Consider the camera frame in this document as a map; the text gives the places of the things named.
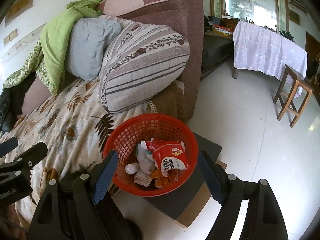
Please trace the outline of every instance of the trash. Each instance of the trash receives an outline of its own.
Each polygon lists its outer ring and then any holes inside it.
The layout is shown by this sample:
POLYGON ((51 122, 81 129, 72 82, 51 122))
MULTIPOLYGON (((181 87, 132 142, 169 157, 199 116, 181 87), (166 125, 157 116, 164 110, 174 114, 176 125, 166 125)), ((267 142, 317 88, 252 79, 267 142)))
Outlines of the trash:
POLYGON ((139 170, 140 170, 139 163, 131 163, 131 164, 126 165, 126 167, 125 167, 125 172, 130 175, 135 174, 139 170))
POLYGON ((148 187, 151 181, 152 178, 148 174, 143 173, 142 171, 138 171, 137 174, 134 176, 134 182, 145 187, 148 187))
POLYGON ((141 147, 153 151, 156 167, 167 177, 169 170, 185 170, 188 167, 185 147, 183 142, 162 141, 151 138, 150 141, 141 141, 141 147))
POLYGON ((152 152, 142 148, 141 144, 137 145, 136 156, 138 159, 140 171, 146 174, 151 174, 156 169, 155 161, 152 158, 152 152))
POLYGON ((179 172, 179 170, 169 170, 168 171, 169 182, 175 183, 178 181, 178 172, 179 172))
POLYGON ((161 170, 155 170, 153 173, 151 173, 150 177, 155 179, 155 178, 163 177, 163 175, 161 173, 161 170))
POLYGON ((161 178, 156 178, 155 181, 155 186, 159 189, 163 189, 166 187, 169 183, 169 178, 168 177, 161 177, 161 178))

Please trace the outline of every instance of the red plastic basket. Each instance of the red plastic basket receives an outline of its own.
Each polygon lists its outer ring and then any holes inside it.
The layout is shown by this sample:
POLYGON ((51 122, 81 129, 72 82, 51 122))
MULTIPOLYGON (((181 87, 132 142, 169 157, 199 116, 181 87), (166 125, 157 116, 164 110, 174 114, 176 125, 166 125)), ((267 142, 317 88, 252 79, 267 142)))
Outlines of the red plastic basket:
POLYGON ((198 156, 198 144, 192 131, 181 121, 164 114, 143 114, 119 125, 110 135, 103 150, 103 158, 110 150, 119 154, 119 164, 113 182, 122 190, 143 197, 160 196, 180 187, 192 174, 198 156), (154 190, 134 183, 134 176, 125 172, 125 166, 137 161, 136 145, 141 140, 157 138, 182 141, 186 148, 189 167, 179 171, 179 180, 163 189, 154 190))

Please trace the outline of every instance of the green blanket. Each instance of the green blanket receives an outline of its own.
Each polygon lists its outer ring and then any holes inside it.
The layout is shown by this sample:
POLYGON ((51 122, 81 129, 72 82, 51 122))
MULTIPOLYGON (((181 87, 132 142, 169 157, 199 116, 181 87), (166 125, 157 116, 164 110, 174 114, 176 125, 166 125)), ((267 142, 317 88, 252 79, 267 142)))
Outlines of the green blanket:
POLYGON ((56 95, 60 81, 64 79, 64 60, 72 27, 82 17, 98 17, 101 11, 96 11, 95 8, 101 2, 102 0, 81 0, 67 4, 64 12, 44 26, 40 40, 25 64, 4 81, 3 88, 18 85, 31 72, 36 71, 50 93, 56 95))

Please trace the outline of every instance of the brown blanket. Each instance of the brown blanket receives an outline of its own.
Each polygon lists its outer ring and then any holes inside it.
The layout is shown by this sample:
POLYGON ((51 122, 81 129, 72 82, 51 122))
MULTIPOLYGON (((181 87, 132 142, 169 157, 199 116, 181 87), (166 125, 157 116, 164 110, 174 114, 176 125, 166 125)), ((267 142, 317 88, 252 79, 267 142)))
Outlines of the brown blanket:
POLYGON ((156 94, 150 100, 159 114, 167 114, 186 122, 186 100, 183 91, 176 82, 172 82, 167 88, 156 94))

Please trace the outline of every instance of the screw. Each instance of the screw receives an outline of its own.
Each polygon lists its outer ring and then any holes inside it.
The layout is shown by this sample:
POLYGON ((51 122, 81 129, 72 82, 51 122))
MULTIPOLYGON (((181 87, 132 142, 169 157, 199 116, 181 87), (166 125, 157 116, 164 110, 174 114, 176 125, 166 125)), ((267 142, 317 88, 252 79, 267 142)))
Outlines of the screw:
POLYGON ((56 180, 55 179, 51 179, 50 181, 49 181, 49 184, 52 186, 52 185, 54 185, 54 184, 56 184, 56 180))
POLYGON ((87 174, 87 173, 84 173, 80 176, 80 179, 82 179, 82 180, 86 180, 87 178, 89 178, 89 174, 87 174))
POLYGON ((268 185, 268 182, 267 182, 267 180, 265 180, 265 179, 261 179, 261 180, 260 180, 260 183, 261 183, 262 185, 268 185))
POLYGON ((233 175, 233 174, 229 174, 228 175, 228 179, 230 179, 230 180, 235 180, 237 177, 235 176, 235 175, 233 175))

